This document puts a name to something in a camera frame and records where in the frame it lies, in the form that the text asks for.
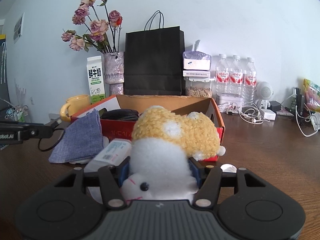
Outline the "black power adapter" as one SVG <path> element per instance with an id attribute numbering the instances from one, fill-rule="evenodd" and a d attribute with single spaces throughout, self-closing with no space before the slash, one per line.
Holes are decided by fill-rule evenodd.
<path id="1" fill-rule="evenodd" d="M 268 109 L 273 111 L 274 113 L 277 113 L 281 110 L 281 103 L 277 101 L 270 101 L 270 105 L 268 106 Z"/>

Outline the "black paper shopping bag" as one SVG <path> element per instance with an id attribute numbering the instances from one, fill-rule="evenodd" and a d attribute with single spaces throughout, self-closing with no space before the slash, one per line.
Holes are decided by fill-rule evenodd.
<path id="1" fill-rule="evenodd" d="M 124 94 L 185 95 L 184 51 L 184 32 L 179 26 L 165 28 L 157 10 L 143 31 L 126 33 Z"/>

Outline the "black phone stand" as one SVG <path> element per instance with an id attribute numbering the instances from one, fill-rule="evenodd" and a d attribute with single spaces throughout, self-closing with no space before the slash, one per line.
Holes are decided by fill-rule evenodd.
<path id="1" fill-rule="evenodd" d="M 295 115 L 302 116 L 304 112 L 304 95 L 301 93 L 301 89 L 298 87 L 293 88 L 292 94 L 287 98 L 290 100 L 290 107 L 285 107 L 285 110 Z"/>

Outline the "white milk carton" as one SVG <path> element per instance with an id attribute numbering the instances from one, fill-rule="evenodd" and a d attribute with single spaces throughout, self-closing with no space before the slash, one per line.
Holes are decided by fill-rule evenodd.
<path id="1" fill-rule="evenodd" d="M 91 104 L 106 98 L 101 56 L 87 58 L 87 77 Z"/>

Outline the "white robot figurine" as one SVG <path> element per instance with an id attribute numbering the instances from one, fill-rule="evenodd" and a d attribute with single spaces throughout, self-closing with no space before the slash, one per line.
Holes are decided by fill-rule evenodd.
<path id="1" fill-rule="evenodd" d="M 273 88 L 268 82 L 259 82 L 255 90 L 255 105 L 260 109 L 268 109 L 270 100 L 274 94 Z"/>

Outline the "yellow snack bag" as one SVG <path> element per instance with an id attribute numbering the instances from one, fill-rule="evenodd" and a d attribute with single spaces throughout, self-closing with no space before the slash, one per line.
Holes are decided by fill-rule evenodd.
<path id="1" fill-rule="evenodd" d="M 307 107 L 316 112 L 320 112 L 320 88 L 311 80 L 303 80 L 305 103 Z"/>

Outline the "white floral tin box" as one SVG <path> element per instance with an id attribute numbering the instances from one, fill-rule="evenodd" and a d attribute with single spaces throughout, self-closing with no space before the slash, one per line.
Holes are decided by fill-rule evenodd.
<path id="1" fill-rule="evenodd" d="M 221 113 L 232 114 L 238 114 L 239 107 L 244 103 L 240 95 L 230 93 L 217 93 L 215 101 Z"/>

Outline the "red pumpkin cardboard box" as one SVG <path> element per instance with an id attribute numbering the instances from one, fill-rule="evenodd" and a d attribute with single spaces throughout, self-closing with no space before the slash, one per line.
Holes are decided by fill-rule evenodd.
<path id="1" fill-rule="evenodd" d="M 72 115 L 75 122 L 93 110 L 108 114 L 122 110 L 138 112 L 138 120 L 100 119 L 108 139 L 158 138 L 180 146 L 188 157 L 217 161 L 226 149 L 222 145 L 225 124 L 213 98 L 160 95 L 113 95 Z"/>

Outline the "yellow white plush toy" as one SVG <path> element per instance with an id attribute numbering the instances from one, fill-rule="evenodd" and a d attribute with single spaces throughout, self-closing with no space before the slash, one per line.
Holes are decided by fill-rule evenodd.
<path id="1" fill-rule="evenodd" d="M 189 158 L 180 146 L 162 139 L 132 141 L 130 171 L 120 188 L 122 196 L 127 203 L 134 200 L 188 200 L 192 203 L 199 187 Z"/>

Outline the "dark navy pouch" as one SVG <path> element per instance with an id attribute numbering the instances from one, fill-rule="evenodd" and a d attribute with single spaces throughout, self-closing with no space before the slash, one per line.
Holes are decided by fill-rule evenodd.
<path id="1" fill-rule="evenodd" d="M 114 109 L 100 114 L 102 120 L 120 120 L 120 121 L 137 121 L 139 118 L 139 113 L 132 109 Z"/>

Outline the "water bottle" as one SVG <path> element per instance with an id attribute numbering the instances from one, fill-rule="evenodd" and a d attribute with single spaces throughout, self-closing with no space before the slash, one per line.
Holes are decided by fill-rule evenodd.
<path id="1" fill-rule="evenodd" d="M 254 65 L 254 59 L 248 57 L 244 72 L 244 86 L 242 90 L 242 96 L 245 103 L 253 102 L 256 84 L 257 70 Z"/>
<path id="2" fill-rule="evenodd" d="M 219 61 L 215 66 L 217 93 L 227 93 L 229 83 L 229 66 L 226 59 L 226 54 L 219 54 Z"/>
<path id="3" fill-rule="evenodd" d="M 233 62 L 229 68 L 229 92 L 241 95 L 244 73 L 240 63 L 240 57 L 233 55 Z"/>

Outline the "yellow ceramic mug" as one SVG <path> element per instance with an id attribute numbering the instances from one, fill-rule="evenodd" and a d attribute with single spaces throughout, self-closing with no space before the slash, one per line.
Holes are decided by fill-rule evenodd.
<path id="1" fill-rule="evenodd" d="M 73 114 L 90 105 L 91 101 L 89 95 L 77 95 L 68 98 L 60 109 L 60 118 L 62 121 L 70 122 Z"/>

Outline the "white charger block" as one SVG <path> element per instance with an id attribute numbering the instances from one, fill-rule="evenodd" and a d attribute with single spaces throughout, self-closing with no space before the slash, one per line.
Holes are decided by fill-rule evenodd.
<path id="1" fill-rule="evenodd" d="M 264 109 L 264 108 L 260 109 L 260 114 L 264 120 L 269 120 L 269 121 L 274 121 L 277 116 L 276 113 L 274 113 L 272 110 Z"/>

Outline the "left water bottle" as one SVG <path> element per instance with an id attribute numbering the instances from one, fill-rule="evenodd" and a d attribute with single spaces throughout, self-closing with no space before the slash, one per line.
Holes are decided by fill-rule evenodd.
<path id="1" fill-rule="evenodd" d="M 227 93 L 229 83 L 229 66 L 226 59 L 226 54 L 219 54 L 219 61 L 215 66 L 217 93 Z"/>

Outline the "dried pink rose bouquet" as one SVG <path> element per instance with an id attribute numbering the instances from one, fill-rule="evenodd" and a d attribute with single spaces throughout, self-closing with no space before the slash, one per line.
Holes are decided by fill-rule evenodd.
<path id="1" fill-rule="evenodd" d="M 119 52 L 123 17 L 117 10 L 108 11 L 107 0 L 81 0 L 72 23 L 86 27 L 82 35 L 70 29 L 61 35 L 73 51 L 95 48 L 103 54 Z"/>

